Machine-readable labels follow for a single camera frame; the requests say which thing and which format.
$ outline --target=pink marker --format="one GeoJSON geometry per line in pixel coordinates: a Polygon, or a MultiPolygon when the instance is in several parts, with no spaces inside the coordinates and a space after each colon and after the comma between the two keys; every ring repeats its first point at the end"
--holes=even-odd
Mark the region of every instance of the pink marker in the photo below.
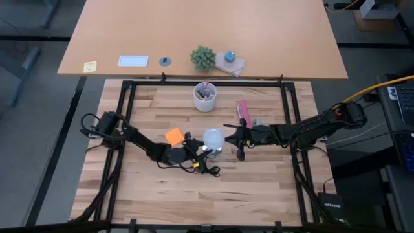
{"type": "Polygon", "coordinates": [[[251,129],[253,124],[252,124],[252,120],[250,119],[250,115],[248,114],[246,100],[240,100],[240,109],[241,109],[241,116],[247,122],[247,128],[251,129]]]}

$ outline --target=blue object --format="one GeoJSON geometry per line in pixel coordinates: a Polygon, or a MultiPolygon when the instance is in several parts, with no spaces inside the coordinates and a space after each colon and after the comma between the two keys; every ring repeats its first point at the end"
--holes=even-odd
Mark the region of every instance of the blue object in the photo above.
{"type": "Polygon", "coordinates": [[[232,51],[226,52],[226,55],[224,55],[224,59],[227,62],[233,62],[235,60],[235,53],[232,51]]]}

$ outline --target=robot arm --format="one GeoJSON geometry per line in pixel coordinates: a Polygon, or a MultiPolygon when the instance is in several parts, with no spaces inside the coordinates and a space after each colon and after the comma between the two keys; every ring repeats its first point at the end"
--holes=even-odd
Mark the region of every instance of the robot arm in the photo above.
{"type": "Polygon", "coordinates": [[[237,158],[243,161],[245,146],[253,148],[275,144],[286,148],[293,144],[298,149],[309,150],[318,138],[330,136],[342,128],[357,129],[367,122],[360,104],[349,102],[336,105],[336,109],[330,108],[322,114],[295,124],[258,125],[251,129],[246,127],[244,119],[240,120],[241,126],[225,124],[224,126],[237,128],[233,135],[225,138],[225,141],[238,147],[237,158]]]}
{"type": "Polygon", "coordinates": [[[89,138],[102,137],[102,144],[114,150],[119,150],[121,143],[128,141],[132,142],[139,148],[143,149],[147,156],[155,161],[160,168],[159,163],[172,166],[180,164],[178,168],[182,168],[189,173],[210,173],[214,176],[219,175],[219,168],[207,168],[206,157],[210,151],[204,151],[200,155],[197,155],[197,150],[200,146],[204,145],[204,142],[198,141],[197,139],[191,138],[190,133],[186,133],[184,136],[183,147],[173,148],[170,144],[156,143],[143,135],[139,130],[133,127],[122,115],[115,112],[105,112],[101,119],[98,119],[96,126],[91,126],[87,129],[83,125],[83,119],[81,119],[81,132],[89,138]],[[188,170],[181,166],[181,163],[185,161],[192,161],[194,170],[188,170]]]}

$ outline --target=white cup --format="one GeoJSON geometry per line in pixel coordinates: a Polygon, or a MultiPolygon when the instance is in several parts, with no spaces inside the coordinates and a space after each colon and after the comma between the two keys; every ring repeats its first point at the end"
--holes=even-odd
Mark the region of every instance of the white cup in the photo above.
{"type": "Polygon", "coordinates": [[[209,112],[215,107],[217,90],[213,84],[202,82],[194,87],[193,96],[195,108],[202,112],[209,112]]]}

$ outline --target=potted succulent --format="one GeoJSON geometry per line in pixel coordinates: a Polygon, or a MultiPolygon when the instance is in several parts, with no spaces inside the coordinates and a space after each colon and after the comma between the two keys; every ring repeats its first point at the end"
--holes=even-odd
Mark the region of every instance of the potted succulent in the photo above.
{"type": "Polygon", "coordinates": [[[190,55],[191,61],[195,64],[195,69],[202,72],[207,72],[215,65],[215,53],[213,49],[199,46],[190,55]]]}

